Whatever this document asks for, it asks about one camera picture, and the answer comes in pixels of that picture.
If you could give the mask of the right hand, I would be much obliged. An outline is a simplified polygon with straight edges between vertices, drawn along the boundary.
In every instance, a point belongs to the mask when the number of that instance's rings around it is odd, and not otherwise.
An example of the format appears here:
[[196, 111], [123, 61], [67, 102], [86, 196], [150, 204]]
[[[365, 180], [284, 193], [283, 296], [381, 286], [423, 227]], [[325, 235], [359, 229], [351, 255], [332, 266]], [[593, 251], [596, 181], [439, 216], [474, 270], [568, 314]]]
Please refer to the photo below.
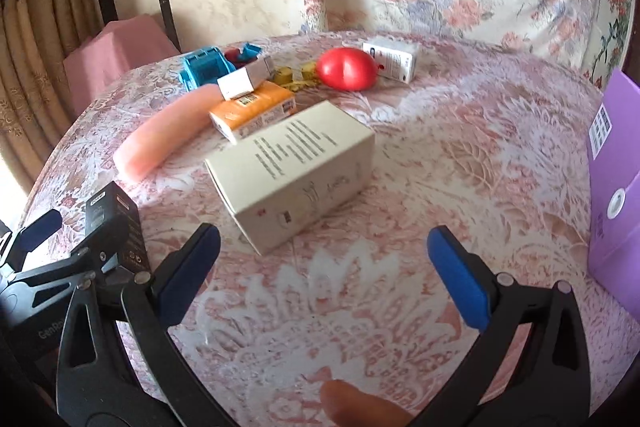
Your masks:
[[413, 416], [393, 402], [360, 391], [344, 381], [327, 381], [320, 388], [326, 416], [340, 427], [405, 427]]

